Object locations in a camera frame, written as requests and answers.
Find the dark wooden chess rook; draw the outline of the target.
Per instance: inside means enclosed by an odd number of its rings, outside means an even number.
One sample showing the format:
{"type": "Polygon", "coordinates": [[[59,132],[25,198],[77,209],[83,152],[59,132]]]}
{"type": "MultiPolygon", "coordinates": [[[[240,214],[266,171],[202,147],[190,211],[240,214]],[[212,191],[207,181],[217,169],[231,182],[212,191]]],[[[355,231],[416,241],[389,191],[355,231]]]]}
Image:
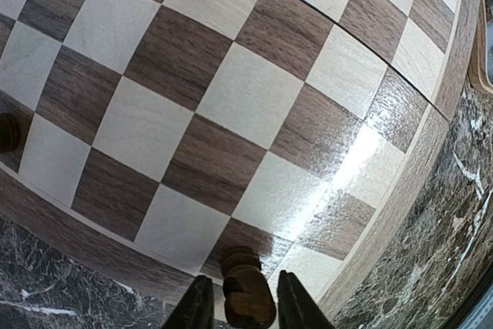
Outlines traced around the dark wooden chess rook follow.
{"type": "Polygon", "coordinates": [[[0,150],[9,153],[18,148],[21,130],[17,119],[11,113],[3,112],[0,116],[0,150]]]}

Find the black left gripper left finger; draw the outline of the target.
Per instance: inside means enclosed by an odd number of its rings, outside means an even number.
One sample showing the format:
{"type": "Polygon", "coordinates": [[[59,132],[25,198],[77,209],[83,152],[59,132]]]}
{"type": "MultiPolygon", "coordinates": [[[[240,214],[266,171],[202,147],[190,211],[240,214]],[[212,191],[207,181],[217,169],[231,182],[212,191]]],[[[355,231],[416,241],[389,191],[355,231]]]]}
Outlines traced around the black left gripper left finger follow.
{"type": "Polygon", "coordinates": [[[213,282],[197,276],[168,317],[162,329],[210,329],[214,320],[213,282]]]}

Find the dark wooden chess knight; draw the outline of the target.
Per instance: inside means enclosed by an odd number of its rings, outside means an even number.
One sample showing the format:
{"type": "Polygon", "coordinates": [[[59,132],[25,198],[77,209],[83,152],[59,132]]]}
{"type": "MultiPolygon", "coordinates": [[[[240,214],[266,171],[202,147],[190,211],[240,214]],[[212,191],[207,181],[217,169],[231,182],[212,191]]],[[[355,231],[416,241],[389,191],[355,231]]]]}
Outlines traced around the dark wooden chess knight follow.
{"type": "Polygon", "coordinates": [[[271,327],[277,308],[258,254],[249,247],[232,247],[220,259],[220,272],[227,323],[235,328],[271,327]]]}

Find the silver metal tray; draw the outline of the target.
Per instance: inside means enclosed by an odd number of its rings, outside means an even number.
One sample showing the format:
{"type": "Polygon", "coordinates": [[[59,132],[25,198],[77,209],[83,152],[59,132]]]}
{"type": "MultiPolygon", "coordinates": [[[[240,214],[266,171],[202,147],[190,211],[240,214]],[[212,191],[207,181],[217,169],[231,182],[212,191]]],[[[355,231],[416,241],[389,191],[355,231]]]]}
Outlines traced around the silver metal tray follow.
{"type": "Polygon", "coordinates": [[[479,2],[468,76],[475,89],[492,95],[492,0],[479,2]]]}

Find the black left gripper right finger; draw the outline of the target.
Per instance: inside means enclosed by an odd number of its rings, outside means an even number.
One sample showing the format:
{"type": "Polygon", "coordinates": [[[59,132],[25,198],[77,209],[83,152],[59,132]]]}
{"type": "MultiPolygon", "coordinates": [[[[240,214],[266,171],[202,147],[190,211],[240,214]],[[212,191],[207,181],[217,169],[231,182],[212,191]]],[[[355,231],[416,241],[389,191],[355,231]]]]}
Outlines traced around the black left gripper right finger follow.
{"type": "Polygon", "coordinates": [[[277,285],[278,323],[285,329],[334,329],[296,274],[282,270],[277,285]]]}

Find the wooden folding chess board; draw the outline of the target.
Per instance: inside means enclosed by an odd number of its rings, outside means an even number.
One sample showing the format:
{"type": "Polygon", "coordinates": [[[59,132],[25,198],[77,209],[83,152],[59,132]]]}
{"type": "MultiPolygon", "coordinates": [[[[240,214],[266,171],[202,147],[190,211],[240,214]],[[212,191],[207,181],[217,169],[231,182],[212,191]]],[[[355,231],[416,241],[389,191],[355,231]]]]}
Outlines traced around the wooden folding chess board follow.
{"type": "Polygon", "coordinates": [[[444,144],[479,0],[1,0],[1,214],[177,302],[235,245],[335,316],[444,144]]]}

